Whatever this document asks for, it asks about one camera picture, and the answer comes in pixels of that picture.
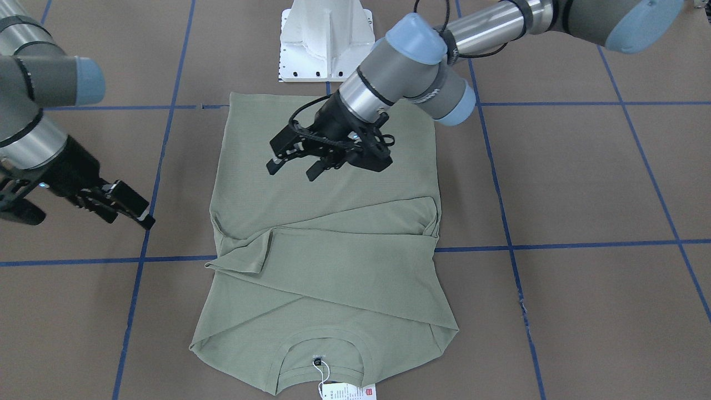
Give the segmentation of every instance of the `clothing tag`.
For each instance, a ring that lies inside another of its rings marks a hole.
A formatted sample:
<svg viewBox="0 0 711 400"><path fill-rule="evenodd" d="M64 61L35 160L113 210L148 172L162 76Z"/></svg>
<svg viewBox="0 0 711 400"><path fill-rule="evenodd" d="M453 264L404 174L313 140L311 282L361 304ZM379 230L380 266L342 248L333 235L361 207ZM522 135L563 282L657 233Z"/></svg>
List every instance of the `clothing tag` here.
<svg viewBox="0 0 711 400"><path fill-rule="evenodd" d="M357 387L352 384L324 384L325 400L375 400L375 385Z"/></svg>

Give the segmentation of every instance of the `folded shirt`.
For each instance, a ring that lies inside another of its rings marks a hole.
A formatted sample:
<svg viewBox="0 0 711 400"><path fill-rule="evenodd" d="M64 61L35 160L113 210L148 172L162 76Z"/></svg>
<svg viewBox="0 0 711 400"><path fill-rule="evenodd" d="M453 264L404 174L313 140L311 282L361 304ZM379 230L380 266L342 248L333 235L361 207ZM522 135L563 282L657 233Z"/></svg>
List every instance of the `folded shirt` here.
<svg viewBox="0 0 711 400"><path fill-rule="evenodd" d="M434 126L400 102L383 172L345 165L309 182L314 157L275 175L269 140L313 98L230 96L210 217L218 258L191 350L263 391L374 384L442 354L458 327L432 256L439 232ZM297 119L311 123L317 106Z"/></svg>

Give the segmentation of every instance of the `blue cap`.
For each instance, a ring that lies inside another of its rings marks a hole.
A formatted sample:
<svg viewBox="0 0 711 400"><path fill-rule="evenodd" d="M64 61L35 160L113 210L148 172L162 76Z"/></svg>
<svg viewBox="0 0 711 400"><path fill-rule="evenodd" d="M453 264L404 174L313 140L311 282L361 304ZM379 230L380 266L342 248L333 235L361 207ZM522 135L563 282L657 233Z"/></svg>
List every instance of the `blue cap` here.
<svg viewBox="0 0 711 400"><path fill-rule="evenodd" d="M386 34L385 40L405 57L436 65L447 54L447 45L417 13L409 13Z"/></svg>
<svg viewBox="0 0 711 400"><path fill-rule="evenodd" d="M76 105L95 104L104 100L106 82L101 68L91 58L76 57L77 100Z"/></svg>
<svg viewBox="0 0 711 400"><path fill-rule="evenodd" d="M684 0L643 0L627 13L610 33L605 48L638 53L652 46L681 12Z"/></svg>
<svg viewBox="0 0 711 400"><path fill-rule="evenodd" d="M461 99L456 104L456 106L454 106L454 109L452 109L449 114L435 121L447 127L459 125L467 118L469 118L471 112L474 111L475 105L476 94L474 93L474 89L472 89L471 86L469 86L469 84L467 83L466 87L464 88L464 94L461 96Z"/></svg>

